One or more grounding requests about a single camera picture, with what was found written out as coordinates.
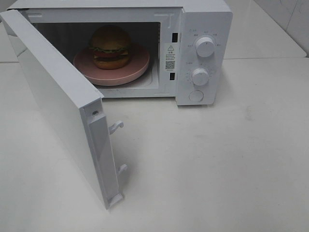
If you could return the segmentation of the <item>round white door button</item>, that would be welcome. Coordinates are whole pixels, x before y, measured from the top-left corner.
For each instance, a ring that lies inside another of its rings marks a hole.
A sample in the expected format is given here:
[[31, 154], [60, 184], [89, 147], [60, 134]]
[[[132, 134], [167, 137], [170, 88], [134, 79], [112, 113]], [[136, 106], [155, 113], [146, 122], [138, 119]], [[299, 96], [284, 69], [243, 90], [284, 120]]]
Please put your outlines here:
[[202, 101], [203, 97], [204, 97], [203, 92], [199, 90], [192, 91], [189, 94], [189, 100], [193, 102], [200, 102]]

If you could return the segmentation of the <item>white microwave door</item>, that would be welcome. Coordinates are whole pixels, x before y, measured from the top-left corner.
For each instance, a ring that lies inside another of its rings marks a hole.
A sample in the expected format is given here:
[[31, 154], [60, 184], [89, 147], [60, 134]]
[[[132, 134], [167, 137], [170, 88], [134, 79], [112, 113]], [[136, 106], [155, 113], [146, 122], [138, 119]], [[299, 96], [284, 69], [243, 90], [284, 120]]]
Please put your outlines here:
[[122, 121], [109, 126], [96, 89], [17, 10], [0, 14], [24, 76], [41, 110], [85, 179], [110, 208], [122, 200], [110, 136]]

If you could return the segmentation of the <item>burger with lettuce and tomato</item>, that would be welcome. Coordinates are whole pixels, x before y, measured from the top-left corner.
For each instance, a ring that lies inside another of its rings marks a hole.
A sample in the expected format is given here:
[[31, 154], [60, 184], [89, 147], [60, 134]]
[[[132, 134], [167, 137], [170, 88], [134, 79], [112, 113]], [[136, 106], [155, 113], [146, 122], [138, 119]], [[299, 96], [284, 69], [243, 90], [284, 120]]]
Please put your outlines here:
[[93, 62], [100, 69], [124, 67], [129, 59], [131, 38], [122, 28], [112, 25], [98, 28], [89, 41]]

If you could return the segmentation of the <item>pink round plate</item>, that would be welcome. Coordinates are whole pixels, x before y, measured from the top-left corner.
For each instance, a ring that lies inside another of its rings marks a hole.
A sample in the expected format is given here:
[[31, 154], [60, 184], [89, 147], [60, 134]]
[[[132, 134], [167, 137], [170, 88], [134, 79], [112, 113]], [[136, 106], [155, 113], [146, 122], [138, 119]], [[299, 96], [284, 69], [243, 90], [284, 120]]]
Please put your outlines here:
[[92, 84], [119, 86], [138, 79], [149, 66], [150, 54], [145, 47], [132, 43], [129, 54], [129, 61], [124, 67], [105, 70], [95, 66], [92, 53], [85, 48], [75, 55], [73, 64]]

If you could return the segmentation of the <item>lower white dial knob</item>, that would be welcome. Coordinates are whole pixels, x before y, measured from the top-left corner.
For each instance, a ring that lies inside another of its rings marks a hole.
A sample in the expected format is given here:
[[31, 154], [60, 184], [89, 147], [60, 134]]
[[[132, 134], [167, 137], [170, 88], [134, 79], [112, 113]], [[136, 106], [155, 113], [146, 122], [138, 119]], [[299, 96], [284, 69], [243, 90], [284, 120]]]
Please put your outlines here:
[[203, 86], [208, 83], [210, 79], [209, 72], [204, 68], [195, 69], [192, 72], [192, 82], [196, 86]]

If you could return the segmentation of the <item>white dial knob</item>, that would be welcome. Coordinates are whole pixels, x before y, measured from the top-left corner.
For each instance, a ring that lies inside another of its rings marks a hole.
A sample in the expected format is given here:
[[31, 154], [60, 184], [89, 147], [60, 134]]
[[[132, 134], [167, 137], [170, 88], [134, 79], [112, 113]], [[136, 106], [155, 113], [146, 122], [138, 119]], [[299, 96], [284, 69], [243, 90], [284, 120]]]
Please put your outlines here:
[[209, 35], [201, 36], [195, 43], [197, 54], [202, 58], [211, 56], [215, 51], [214, 39]]
[[204, 68], [195, 69], [192, 72], [192, 82], [196, 86], [203, 86], [208, 83], [210, 79], [209, 72]]

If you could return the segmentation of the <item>white microwave oven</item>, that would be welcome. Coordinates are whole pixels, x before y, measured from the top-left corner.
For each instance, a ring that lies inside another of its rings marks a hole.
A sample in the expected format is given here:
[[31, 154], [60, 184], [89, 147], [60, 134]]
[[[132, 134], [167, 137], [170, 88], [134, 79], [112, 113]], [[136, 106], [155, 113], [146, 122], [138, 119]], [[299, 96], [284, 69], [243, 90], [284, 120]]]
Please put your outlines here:
[[[118, 25], [147, 47], [152, 54], [148, 73], [119, 87], [92, 84], [103, 98], [174, 97], [178, 105], [214, 102], [233, 17], [223, 0], [18, 0], [8, 10], [19, 11], [72, 65], [75, 54], [103, 25]], [[215, 42], [207, 58], [195, 48], [204, 35]], [[210, 75], [203, 86], [192, 82], [198, 68]], [[189, 100], [195, 90], [203, 92], [202, 101]]]

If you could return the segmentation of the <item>upper white dial knob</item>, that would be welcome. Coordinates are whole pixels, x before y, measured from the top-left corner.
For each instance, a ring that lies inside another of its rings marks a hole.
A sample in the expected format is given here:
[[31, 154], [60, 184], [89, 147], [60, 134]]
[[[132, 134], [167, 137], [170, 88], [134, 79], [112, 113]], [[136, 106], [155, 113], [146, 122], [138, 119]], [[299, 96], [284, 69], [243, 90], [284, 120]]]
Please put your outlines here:
[[215, 51], [214, 39], [209, 35], [201, 36], [195, 43], [197, 54], [202, 58], [211, 56]]

